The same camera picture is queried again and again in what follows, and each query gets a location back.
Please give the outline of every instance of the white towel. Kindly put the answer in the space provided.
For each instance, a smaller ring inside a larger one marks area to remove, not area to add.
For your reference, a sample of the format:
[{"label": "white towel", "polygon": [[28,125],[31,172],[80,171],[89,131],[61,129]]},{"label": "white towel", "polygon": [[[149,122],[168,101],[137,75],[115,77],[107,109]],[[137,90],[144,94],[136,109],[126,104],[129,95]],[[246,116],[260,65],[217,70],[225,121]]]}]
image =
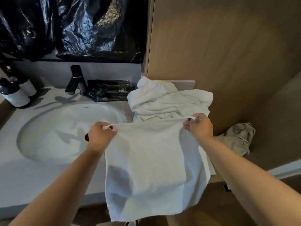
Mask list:
[{"label": "white towel", "polygon": [[213,94],[200,89],[178,91],[170,82],[142,77],[138,89],[128,94],[135,121],[178,118],[194,113],[209,114]]},{"label": "white towel", "polygon": [[118,133],[105,151],[111,221],[173,215],[198,203],[210,171],[199,144],[183,129],[186,119],[112,125]]}]

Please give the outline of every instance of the hand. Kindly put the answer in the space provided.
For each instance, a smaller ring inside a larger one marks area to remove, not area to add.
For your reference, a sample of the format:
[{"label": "hand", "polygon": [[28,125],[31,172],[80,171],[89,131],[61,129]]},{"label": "hand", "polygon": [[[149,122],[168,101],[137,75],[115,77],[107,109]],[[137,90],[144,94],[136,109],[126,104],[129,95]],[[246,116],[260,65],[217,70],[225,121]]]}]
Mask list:
[{"label": "hand", "polygon": [[190,131],[199,142],[213,138],[213,125],[210,119],[203,113],[195,113],[192,116],[199,117],[200,122],[197,123],[193,119],[185,121],[184,128]]},{"label": "hand", "polygon": [[103,130],[104,126],[110,125],[106,122],[96,122],[90,129],[88,149],[95,150],[103,153],[108,147],[113,137],[117,134],[117,131],[113,131],[111,128]]}]

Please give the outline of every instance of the wooden wall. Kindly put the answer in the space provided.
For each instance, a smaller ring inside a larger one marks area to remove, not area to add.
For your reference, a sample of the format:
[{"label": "wooden wall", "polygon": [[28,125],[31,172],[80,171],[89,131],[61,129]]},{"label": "wooden wall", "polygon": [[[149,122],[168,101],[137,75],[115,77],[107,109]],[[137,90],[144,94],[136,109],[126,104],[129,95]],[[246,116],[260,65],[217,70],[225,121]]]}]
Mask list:
[{"label": "wooden wall", "polygon": [[301,72],[250,121],[256,134],[248,160],[269,170],[301,159]]},{"label": "wooden wall", "polygon": [[155,0],[147,77],[213,92],[215,133],[301,70],[301,0]]}]

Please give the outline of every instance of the gray towel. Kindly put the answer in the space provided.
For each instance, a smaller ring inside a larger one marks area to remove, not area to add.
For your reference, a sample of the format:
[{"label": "gray towel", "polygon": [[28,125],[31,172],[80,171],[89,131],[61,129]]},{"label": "gray towel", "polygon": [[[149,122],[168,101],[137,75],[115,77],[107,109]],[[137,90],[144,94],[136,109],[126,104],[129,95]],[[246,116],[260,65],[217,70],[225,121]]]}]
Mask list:
[{"label": "gray towel", "polygon": [[251,123],[238,123],[215,138],[228,148],[231,148],[236,154],[243,156],[244,154],[250,153],[249,146],[254,135],[255,129]]}]

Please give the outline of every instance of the sink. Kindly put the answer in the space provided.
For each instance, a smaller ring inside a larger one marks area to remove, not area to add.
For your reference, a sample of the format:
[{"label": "sink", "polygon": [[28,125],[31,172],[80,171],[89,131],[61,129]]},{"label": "sink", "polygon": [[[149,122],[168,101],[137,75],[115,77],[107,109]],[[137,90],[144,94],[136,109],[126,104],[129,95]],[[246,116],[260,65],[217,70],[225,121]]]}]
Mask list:
[{"label": "sink", "polygon": [[127,123],[106,103],[75,102],[47,110],[28,121],[17,138],[23,156],[51,164],[72,163],[87,147],[85,135],[97,121]]}]

